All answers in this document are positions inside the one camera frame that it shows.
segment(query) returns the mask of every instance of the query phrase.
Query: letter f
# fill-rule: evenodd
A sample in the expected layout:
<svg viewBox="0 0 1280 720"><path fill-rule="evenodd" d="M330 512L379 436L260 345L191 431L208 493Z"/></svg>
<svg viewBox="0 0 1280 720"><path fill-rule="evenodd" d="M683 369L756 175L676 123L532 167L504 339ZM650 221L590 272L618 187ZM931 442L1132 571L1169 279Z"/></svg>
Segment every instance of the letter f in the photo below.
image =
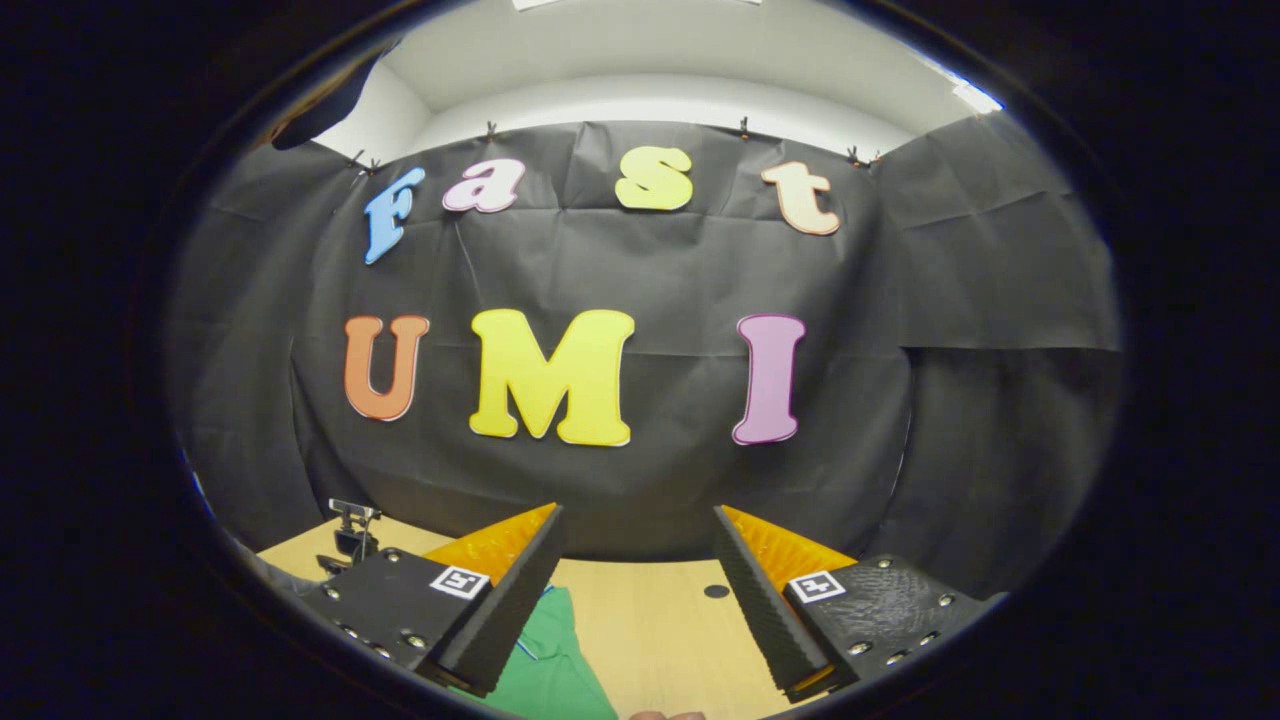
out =
<svg viewBox="0 0 1280 720"><path fill-rule="evenodd" d="M413 206L413 193L408 188L422 182L425 177L426 172L422 168L413 168L365 205L365 214L369 215L366 265L372 265L404 236L404 228L397 225L396 220L408 217L408 210Z"/></svg>

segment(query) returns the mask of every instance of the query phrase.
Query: letter m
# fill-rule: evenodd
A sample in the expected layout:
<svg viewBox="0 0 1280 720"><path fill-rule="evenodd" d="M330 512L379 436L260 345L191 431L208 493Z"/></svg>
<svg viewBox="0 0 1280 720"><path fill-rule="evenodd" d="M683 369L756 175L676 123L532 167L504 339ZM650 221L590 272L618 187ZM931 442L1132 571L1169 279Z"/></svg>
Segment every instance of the letter m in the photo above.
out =
<svg viewBox="0 0 1280 720"><path fill-rule="evenodd" d="M573 318L547 360L525 314L486 310L471 320L480 336L480 409L471 429L481 436L513 437L518 424L507 411L507 392L536 438L547 434L561 400L568 411L556 434L571 445L621 447L631 441L622 421L618 384L622 343L635 320L616 310L588 310Z"/></svg>

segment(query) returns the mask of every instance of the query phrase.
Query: purple letter i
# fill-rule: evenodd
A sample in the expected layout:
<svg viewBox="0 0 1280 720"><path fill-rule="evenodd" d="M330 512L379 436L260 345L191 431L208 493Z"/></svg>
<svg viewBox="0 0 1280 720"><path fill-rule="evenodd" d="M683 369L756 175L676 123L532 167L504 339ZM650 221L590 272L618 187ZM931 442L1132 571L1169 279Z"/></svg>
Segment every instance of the purple letter i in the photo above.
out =
<svg viewBox="0 0 1280 720"><path fill-rule="evenodd" d="M750 348L751 372L746 383L746 414L733 428L733 442L760 445L796 434L791 416L791 366L804 323L790 315L749 315L737 323L737 334Z"/></svg>

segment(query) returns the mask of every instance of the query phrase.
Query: table surface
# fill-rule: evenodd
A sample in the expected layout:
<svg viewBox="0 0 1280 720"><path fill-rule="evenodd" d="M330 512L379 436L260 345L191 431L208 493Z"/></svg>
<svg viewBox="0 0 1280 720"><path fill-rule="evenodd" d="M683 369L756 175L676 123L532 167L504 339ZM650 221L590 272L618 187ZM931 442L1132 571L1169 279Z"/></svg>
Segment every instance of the table surface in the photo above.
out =
<svg viewBox="0 0 1280 720"><path fill-rule="evenodd" d="M259 556L300 578L324 580L315 556L338 555L338 527L334 518ZM452 539L387 516L374 520L372 533L381 548L413 553ZM719 562L561 560L552 584L568 589L582 655L622 720L644 710L750 720L794 707L773 687L733 596L703 592L728 587Z"/></svg>

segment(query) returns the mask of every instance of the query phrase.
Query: black backdrop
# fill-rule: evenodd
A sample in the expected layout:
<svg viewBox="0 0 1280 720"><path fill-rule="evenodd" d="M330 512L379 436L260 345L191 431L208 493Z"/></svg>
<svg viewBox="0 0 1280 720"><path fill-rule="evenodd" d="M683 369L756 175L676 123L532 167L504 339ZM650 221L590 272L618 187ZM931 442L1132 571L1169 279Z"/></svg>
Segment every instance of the black backdrop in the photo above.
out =
<svg viewBox="0 0 1280 720"><path fill-rule="evenodd" d="M621 206L618 163L644 145L691 156L686 208ZM442 208L463 169L495 158L527 168L515 205ZM759 176L786 161L831 181L820 202L842 220L833 234L783 220ZM426 179L404 236L366 265L365 205L415 167ZM557 501L571 556L709 557L709 509L723 502L987 593L1042 559L1106 447L1120 377L1110 254L1080 196L1004 114L941 128L870 170L790 140L616 122L356 173L314 143L259 150L215 192L174 278L174 418L215 514L256 548L320 523L329 497L453 536ZM526 314L548 356L584 310L635 319L626 447L470 430L471 318L500 307ZM742 447L730 437L748 380L735 325L756 313L808 325L800 430ZM343 393L343 327L366 314L431 323L413 405L392 423ZM389 333L375 341L374 387L390 384L393 347Z"/></svg>

